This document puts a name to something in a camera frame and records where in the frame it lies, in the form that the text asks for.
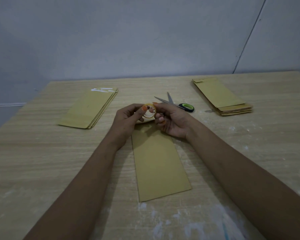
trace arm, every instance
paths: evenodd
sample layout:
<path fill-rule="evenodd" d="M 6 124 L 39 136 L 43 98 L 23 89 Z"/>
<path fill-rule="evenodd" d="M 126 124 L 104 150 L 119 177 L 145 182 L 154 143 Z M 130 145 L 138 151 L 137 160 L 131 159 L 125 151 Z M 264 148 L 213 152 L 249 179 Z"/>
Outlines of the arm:
<path fill-rule="evenodd" d="M 136 122 L 143 120 L 146 110 L 142 104 L 118 110 L 106 137 L 24 240 L 88 239 L 102 206 L 115 154 L 131 136 Z"/>
<path fill-rule="evenodd" d="M 225 192 L 267 239 L 300 239 L 300 196 L 233 149 L 202 123 L 169 104 L 156 124 L 188 140 Z"/>

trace wooden table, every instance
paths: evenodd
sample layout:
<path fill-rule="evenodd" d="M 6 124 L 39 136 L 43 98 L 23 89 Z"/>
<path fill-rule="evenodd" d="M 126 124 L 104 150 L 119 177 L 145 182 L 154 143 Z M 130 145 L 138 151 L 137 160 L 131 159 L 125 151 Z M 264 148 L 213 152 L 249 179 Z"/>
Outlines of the wooden table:
<path fill-rule="evenodd" d="M 213 113 L 191 83 L 201 77 L 50 82 L 0 128 L 0 239 L 25 236 L 100 143 L 116 110 L 165 98 L 167 91 L 175 102 L 194 105 L 195 118 L 300 195 L 300 73 L 216 75 L 254 105 L 253 113 L 229 117 Z M 107 86 L 119 93 L 94 128 L 56 125 L 86 89 Z M 116 155 L 91 239 L 263 239 L 192 147 L 174 143 L 193 189 L 139 203 L 129 139 Z"/>

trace stack of envelopes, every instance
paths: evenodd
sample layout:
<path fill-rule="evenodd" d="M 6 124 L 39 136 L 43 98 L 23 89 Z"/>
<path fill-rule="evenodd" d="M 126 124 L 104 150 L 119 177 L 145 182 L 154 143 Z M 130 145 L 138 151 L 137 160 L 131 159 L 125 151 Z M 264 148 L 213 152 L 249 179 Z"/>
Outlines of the stack of envelopes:
<path fill-rule="evenodd" d="M 216 78 L 192 80 L 221 116 L 252 112 L 252 105 L 233 94 Z"/>
<path fill-rule="evenodd" d="M 102 116 L 118 92 L 117 88 L 92 88 L 77 100 L 58 125 L 90 129 Z"/>

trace metal blade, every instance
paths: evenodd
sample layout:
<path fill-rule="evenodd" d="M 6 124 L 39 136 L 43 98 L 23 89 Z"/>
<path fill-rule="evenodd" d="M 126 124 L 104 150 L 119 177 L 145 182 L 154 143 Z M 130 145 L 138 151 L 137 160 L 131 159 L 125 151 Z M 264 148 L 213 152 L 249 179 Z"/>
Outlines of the metal blade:
<path fill-rule="evenodd" d="M 159 98 L 159 97 L 156 97 L 156 96 L 154 96 L 156 99 L 159 99 L 161 102 L 164 102 L 164 103 L 166 103 L 166 104 L 170 104 L 170 102 L 169 101 L 167 101 L 167 100 L 164 100 L 164 99 L 162 99 L 162 98 Z"/>
<path fill-rule="evenodd" d="M 172 100 L 172 97 L 170 96 L 169 92 L 167 92 L 167 94 L 168 94 L 168 100 L 169 100 L 169 102 L 170 102 L 171 104 L 173 104 L 173 100 Z"/>

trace white wall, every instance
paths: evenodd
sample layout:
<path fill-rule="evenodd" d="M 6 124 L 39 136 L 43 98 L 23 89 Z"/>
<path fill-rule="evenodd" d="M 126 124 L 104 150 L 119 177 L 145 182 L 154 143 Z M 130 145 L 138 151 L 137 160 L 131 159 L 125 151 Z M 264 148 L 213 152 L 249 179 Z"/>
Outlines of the white wall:
<path fill-rule="evenodd" d="M 300 0 L 266 0 L 236 73 L 300 70 Z"/>
<path fill-rule="evenodd" d="M 50 79 L 232 73 L 264 0 L 0 0 L 0 103 Z"/>

